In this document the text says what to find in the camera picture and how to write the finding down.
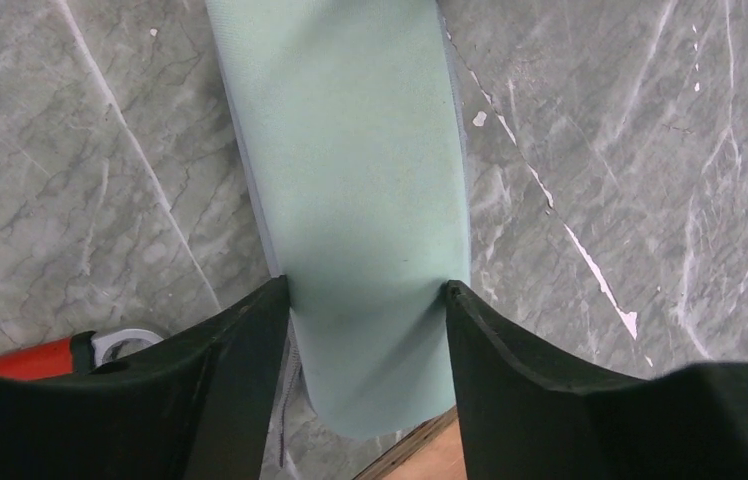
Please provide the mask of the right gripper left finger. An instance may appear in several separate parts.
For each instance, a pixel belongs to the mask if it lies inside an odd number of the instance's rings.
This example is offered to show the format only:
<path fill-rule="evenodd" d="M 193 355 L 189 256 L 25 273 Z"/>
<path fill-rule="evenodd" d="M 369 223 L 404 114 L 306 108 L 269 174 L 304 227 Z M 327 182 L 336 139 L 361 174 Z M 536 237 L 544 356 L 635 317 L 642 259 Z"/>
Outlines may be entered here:
<path fill-rule="evenodd" d="M 0 378 L 0 479 L 256 479 L 290 299 L 222 313 L 87 373 Z"/>

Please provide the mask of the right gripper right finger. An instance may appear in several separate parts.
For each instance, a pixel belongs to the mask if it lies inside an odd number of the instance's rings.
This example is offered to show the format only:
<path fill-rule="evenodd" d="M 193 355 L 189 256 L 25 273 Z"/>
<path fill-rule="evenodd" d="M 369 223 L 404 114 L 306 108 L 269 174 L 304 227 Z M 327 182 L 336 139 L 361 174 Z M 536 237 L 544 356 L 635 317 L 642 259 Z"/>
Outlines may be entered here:
<path fill-rule="evenodd" d="M 445 287 L 471 479 L 748 479 L 748 363 L 644 380 L 580 359 Z"/>

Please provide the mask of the mint green umbrella case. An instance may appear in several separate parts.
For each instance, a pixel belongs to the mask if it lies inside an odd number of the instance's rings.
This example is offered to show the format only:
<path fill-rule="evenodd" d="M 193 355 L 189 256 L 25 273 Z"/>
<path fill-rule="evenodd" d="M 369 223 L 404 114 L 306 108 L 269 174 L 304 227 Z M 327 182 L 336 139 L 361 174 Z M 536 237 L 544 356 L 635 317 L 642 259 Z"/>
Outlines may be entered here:
<path fill-rule="evenodd" d="M 455 403 L 444 284 L 470 278 L 464 132 L 434 1 L 210 1 L 310 404 L 367 439 Z"/>

